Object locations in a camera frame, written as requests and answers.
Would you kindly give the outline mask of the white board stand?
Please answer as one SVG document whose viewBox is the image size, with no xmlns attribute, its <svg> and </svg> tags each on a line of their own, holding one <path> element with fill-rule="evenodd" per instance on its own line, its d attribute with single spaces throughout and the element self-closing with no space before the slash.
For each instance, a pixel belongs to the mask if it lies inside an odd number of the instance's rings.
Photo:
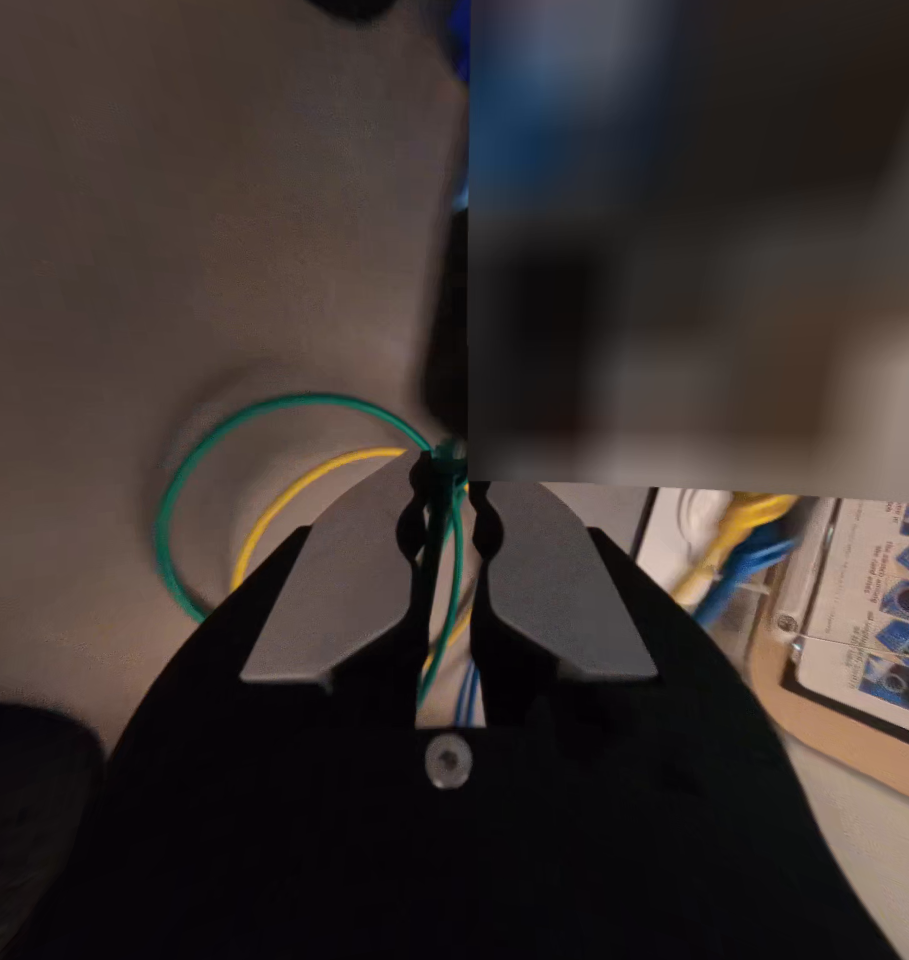
<svg viewBox="0 0 909 960">
<path fill-rule="evenodd" d="M 807 625 L 841 501 L 661 488 L 636 559 L 731 659 L 757 625 L 793 643 Z"/>
</svg>

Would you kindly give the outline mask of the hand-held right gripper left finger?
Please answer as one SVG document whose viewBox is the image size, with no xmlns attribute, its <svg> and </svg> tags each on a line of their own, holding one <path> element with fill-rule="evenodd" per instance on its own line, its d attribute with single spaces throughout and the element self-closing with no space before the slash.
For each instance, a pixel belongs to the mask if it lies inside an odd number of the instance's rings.
<svg viewBox="0 0 909 960">
<path fill-rule="evenodd" d="M 432 455 L 403 454 L 322 512 L 240 669 L 335 724 L 414 724 L 432 618 Z"/>
</svg>

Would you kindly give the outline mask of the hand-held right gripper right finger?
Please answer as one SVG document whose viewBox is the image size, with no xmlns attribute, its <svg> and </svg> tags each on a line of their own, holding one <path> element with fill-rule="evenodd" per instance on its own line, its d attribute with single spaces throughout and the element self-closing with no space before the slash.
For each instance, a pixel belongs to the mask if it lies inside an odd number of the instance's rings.
<svg viewBox="0 0 909 960">
<path fill-rule="evenodd" d="M 592 534 L 541 484 L 471 484 L 481 559 L 470 647 L 487 724 L 523 724 L 558 690 L 659 672 Z"/>
</svg>

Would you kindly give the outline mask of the instruction poster board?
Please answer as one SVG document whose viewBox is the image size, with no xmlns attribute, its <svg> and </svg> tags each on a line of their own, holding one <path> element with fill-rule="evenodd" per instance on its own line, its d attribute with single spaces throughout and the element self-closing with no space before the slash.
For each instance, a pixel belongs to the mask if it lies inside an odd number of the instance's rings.
<svg viewBox="0 0 909 960">
<path fill-rule="evenodd" d="M 748 679 L 784 733 L 909 798 L 909 502 L 818 503 Z"/>
</svg>

